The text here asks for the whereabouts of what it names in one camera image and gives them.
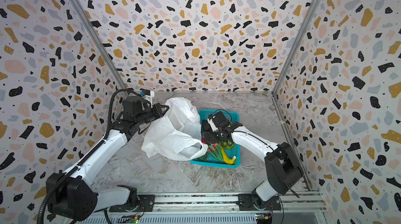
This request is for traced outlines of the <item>red dragon fruit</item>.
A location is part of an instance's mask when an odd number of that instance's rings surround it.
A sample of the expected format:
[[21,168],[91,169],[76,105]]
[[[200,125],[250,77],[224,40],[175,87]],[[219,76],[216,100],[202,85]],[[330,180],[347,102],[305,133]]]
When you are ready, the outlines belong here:
[[202,134],[202,142],[208,146],[208,151],[211,153],[221,151],[220,139],[213,132],[204,132]]

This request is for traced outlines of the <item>green leafy fruit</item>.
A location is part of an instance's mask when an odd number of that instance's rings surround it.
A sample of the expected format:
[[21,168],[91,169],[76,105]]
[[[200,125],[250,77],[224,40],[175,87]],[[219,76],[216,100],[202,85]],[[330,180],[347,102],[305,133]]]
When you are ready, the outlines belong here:
[[211,150],[209,149],[207,151],[207,155],[215,160],[217,160],[218,162],[223,162],[223,156],[222,156],[222,152],[220,149],[216,149],[216,150]]

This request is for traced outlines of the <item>yellow banana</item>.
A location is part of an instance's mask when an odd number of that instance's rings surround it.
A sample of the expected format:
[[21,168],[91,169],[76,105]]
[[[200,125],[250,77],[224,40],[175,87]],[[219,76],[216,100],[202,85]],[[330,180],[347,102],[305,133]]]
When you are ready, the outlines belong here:
[[229,165],[233,165],[237,159],[236,156],[233,156],[232,158],[229,158],[225,152],[225,150],[221,147],[221,154],[222,154],[222,158],[225,164],[229,164]]

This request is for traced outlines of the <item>white plastic bag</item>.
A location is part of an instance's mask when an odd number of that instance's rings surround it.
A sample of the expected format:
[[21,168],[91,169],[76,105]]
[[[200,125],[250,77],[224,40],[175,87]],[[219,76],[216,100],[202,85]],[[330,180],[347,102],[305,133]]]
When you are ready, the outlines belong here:
[[142,151],[147,157],[160,154],[174,161],[190,161],[205,155],[208,145],[202,143],[201,119],[191,101],[170,98],[166,115],[151,123]]

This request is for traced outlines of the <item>green custard apple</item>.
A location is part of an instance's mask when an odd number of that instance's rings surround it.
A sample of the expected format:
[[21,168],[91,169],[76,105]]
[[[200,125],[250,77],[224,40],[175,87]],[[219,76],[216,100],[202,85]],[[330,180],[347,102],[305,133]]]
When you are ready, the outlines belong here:
[[227,149],[227,150],[231,150],[234,147],[234,143],[232,141],[229,140],[222,140],[220,142],[220,145],[223,149]]

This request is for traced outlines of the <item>green avocado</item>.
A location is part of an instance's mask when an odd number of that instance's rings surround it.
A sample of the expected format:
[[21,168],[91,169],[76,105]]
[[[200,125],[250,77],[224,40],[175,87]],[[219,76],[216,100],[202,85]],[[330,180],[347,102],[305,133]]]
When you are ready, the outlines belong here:
[[199,157],[197,160],[199,162],[205,162],[208,158],[208,154],[204,154],[203,156]]

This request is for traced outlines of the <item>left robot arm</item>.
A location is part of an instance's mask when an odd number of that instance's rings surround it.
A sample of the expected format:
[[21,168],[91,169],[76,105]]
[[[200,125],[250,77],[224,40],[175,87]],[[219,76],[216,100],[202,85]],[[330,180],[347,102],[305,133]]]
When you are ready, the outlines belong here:
[[134,187],[118,185],[96,193],[90,186],[110,158],[141,131],[141,125],[162,118],[169,109],[169,106],[156,103],[141,112],[132,109],[121,112],[109,125],[108,133],[88,153],[64,173],[53,173],[48,177],[47,194],[40,205],[37,223],[44,222],[47,211],[69,218],[73,223],[115,206],[144,211],[145,206],[140,203]]

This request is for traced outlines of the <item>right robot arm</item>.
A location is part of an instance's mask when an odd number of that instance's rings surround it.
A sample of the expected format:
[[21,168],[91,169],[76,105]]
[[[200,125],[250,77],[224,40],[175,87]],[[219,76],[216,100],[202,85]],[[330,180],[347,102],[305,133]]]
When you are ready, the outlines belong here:
[[301,164],[293,148],[286,142],[277,144],[252,133],[238,121],[229,120],[220,110],[202,120],[206,144],[216,147],[230,141],[260,158],[267,179],[252,192],[254,204],[263,204],[277,195],[284,195],[303,178]]

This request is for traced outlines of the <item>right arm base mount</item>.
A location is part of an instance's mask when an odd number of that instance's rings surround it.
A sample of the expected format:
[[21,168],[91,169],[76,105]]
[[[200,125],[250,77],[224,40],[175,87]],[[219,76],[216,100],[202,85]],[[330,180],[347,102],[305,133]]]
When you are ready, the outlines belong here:
[[267,201],[261,200],[256,193],[239,194],[236,204],[241,211],[275,211],[281,210],[282,206],[277,196]]

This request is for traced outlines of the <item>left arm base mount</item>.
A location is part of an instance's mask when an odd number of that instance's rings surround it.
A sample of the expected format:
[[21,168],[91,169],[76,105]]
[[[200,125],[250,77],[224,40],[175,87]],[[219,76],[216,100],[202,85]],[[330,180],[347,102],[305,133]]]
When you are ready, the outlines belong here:
[[155,195],[152,194],[140,194],[128,199],[128,202],[123,205],[116,205],[109,208],[112,213],[146,213],[152,212]]

